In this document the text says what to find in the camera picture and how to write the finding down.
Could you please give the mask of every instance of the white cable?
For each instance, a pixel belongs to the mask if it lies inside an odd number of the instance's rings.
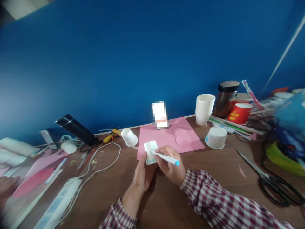
[[[80,148],[83,146],[83,142],[82,143],[77,143],[79,141],[81,141],[79,138],[75,137],[75,138],[72,138],[70,135],[63,135],[60,140],[59,140],[59,143],[63,143],[63,142],[66,142],[66,141],[74,141],[75,144],[77,145],[77,148]]]
[[[266,83],[266,85],[265,85],[263,91],[261,92],[260,97],[262,96],[263,92],[265,91],[267,85],[269,84],[269,82],[270,82],[270,80],[272,79],[273,75],[275,74],[276,70],[279,68],[280,64],[282,63],[284,57],[286,56],[288,50],[290,49],[290,47],[291,47],[291,45],[292,45],[292,43],[295,41],[296,37],[298,36],[299,32],[301,31],[301,29],[302,29],[304,23],[305,23],[305,15],[304,15],[302,21],[300,22],[298,28],[296,29],[294,35],[292,36],[292,38],[291,38],[291,40],[290,40],[290,42],[289,42],[289,44],[288,44],[288,46],[287,46],[285,52],[283,53],[282,57],[280,58],[280,61],[277,63],[277,65],[276,65],[276,67],[275,67],[273,73],[271,74],[271,76],[270,76],[268,82]]]
[[[98,131],[104,131],[104,130],[113,130],[113,129],[103,129],[103,130],[98,130]]]
[[[111,166],[114,165],[114,163],[117,162],[117,160],[118,160],[118,158],[119,158],[119,156],[120,156],[120,153],[121,153],[121,146],[118,145],[118,144],[116,144],[116,143],[113,143],[113,142],[108,143],[107,145],[110,145],[110,144],[115,144],[115,145],[117,145],[117,146],[120,147],[120,150],[119,150],[119,154],[118,154],[117,159],[115,159],[115,161],[114,161],[111,165],[109,165],[108,167],[106,167],[105,169],[95,171],[95,172],[94,172],[94,173],[93,173],[93,174],[92,174],[92,175],[91,175],[91,176],[81,185],[81,187],[78,189],[78,192],[77,192],[77,194],[76,194],[76,197],[75,197],[74,200],[73,200],[73,203],[72,203],[72,205],[71,205],[71,208],[69,209],[69,211],[67,212],[67,214],[66,214],[61,220],[59,220],[59,222],[58,222],[54,227],[52,227],[51,229],[55,229],[55,227],[57,227],[58,224],[60,224],[61,222],[63,222],[63,220],[67,217],[67,215],[69,215],[69,213],[70,213],[70,211],[72,210],[72,208],[73,208],[73,206],[74,206],[74,204],[75,204],[75,202],[76,202],[76,200],[77,200],[77,197],[78,197],[80,191],[82,190],[83,186],[84,186],[84,185],[94,176],[94,174],[96,174],[96,173],[98,173],[98,172],[102,172],[102,171],[104,171],[104,170],[110,168]],[[94,152],[94,154],[93,154],[93,156],[92,156],[92,158],[91,158],[91,160],[90,160],[90,163],[89,163],[89,165],[88,165],[88,170],[87,170],[87,172],[86,172],[84,175],[81,175],[81,176],[79,176],[79,177],[74,177],[74,178],[72,178],[72,179],[81,178],[81,177],[87,175],[88,172],[89,172],[89,169],[90,169],[91,161],[92,161],[92,159],[94,158],[96,152],[98,152],[101,148],[103,148],[103,147],[105,147],[105,146],[107,146],[107,145],[101,146],[100,148],[98,148],[98,149]]]

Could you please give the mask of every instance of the plaid shirt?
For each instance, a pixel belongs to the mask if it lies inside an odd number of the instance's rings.
[[[262,205],[225,190],[206,171],[187,170],[180,187],[188,195],[188,203],[212,228],[292,228],[278,221]],[[123,208],[121,199],[111,205],[102,228],[136,228],[136,219]]]

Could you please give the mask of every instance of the black thermos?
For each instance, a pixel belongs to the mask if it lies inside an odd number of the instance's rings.
[[[96,136],[94,136],[70,115],[65,115],[64,117],[58,119],[55,123],[69,131],[71,134],[75,135],[88,146],[93,146],[98,142],[98,138]]]

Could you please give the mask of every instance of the black scissors handle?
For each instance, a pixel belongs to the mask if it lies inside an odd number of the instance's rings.
[[[298,205],[305,204],[305,198],[291,184],[289,184],[288,182],[286,182],[285,180],[279,177],[269,177],[269,179],[273,184],[275,184],[275,186],[279,189],[279,191],[282,192],[286,196],[286,198],[288,198],[291,202]],[[285,186],[285,189],[290,191],[290,194],[288,194],[285,190],[283,190],[281,188],[282,186]]]
[[[275,184],[273,184],[267,178],[263,178],[263,177],[260,178],[260,182],[261,182],[261,188],[264,190],[267,196],[269,196],[274,202],[278,203],[279,205],[283,207],[289,207],[290,204],[286,199],[284,193],[280,191]],[[277,194],[282,201],[279,201],[278,199],[270,195],[269,191],[266,189],[267,187],[269,187],[275,194]]]

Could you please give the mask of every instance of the power strip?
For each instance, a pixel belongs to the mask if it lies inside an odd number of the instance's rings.
[[[50,229],[59,222],[81,182],[81,179],[75,178],[65,183],[35,229]]]

